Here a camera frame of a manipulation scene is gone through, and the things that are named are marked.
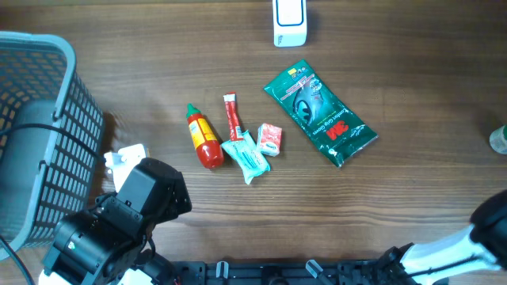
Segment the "red sauce bottle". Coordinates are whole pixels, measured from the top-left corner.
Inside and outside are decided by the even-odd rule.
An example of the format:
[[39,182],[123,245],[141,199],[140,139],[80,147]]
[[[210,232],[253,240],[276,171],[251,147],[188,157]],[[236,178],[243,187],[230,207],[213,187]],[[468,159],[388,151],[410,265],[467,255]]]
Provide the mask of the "red sauce bottle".
[[186,119],[196,155],[203,167],[220,167],[224,163],[222,148],[205,116],[198,108],[188,104]]

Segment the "red small carton box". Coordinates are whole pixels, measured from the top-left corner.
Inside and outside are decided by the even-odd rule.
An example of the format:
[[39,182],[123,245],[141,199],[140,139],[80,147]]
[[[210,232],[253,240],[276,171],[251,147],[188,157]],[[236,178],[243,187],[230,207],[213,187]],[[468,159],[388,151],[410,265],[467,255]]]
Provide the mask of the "red small carton box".
[[276,157],[280,153],[282,128],[263,123],[257,132],[257,149],[265,155]]

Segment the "red stick sachet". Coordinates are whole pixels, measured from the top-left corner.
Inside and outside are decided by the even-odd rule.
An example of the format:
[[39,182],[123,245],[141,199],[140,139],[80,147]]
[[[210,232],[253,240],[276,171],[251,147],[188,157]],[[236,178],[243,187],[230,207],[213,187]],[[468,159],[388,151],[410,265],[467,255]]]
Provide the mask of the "red stick sachet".
[[223,96],[223,100],[225,103],[227,120],[229,124],[230,140],[242,141],[244,138],[237,113],[236,93],[226,93]]

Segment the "green 3M gloves package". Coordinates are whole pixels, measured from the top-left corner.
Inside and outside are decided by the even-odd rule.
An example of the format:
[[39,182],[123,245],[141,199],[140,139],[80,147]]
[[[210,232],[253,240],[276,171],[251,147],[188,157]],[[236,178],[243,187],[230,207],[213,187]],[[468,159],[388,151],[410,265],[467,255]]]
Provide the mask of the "green 3M gloves package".
[[281,72],[264,91],[338,168],[378,138],[304,59]]

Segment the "green lid jar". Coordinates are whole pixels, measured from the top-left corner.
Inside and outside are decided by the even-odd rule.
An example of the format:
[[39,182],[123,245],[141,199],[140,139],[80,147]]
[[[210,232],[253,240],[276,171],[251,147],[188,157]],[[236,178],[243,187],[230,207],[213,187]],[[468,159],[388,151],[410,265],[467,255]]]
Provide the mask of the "green lid jar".
[[491,148],[499,154],[507,154],[506,125],[493,131],[489,137]]

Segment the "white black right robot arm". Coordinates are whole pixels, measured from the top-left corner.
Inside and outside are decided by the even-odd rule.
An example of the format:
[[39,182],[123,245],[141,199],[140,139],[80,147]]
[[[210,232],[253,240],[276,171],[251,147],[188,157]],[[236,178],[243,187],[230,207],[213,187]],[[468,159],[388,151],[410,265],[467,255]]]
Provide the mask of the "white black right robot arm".
[[470,225],[425,244],[394,249],[395,258],[380,265],[380,284],[447,284],[468,272],[506,269],[506,191],[484,201]]

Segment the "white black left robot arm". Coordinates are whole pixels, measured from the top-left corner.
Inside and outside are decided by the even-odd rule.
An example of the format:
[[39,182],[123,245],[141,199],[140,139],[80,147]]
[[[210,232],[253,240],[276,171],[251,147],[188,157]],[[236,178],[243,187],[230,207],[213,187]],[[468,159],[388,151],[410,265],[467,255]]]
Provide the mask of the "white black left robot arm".
[[181,172],[144,158],[118,192],[99,196],[93,207],[67,215],[43,259],[41,275],[69,284],[108,284],[129,268],[154,259],[154,228],[190,212]]

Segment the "teal wet wipes pack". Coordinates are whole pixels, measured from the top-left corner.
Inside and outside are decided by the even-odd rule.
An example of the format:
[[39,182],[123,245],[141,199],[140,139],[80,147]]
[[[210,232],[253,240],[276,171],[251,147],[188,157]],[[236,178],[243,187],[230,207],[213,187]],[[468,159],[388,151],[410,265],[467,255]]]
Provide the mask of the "teal wet wipes pack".
[[221,144],[223,150],[238,163],[242,169],[244,181],[250,184],[255,177],[259,177],[271,170],[264,155],[257,149],[257,145],[249,131],[245,131],[242,141],[226,141]]

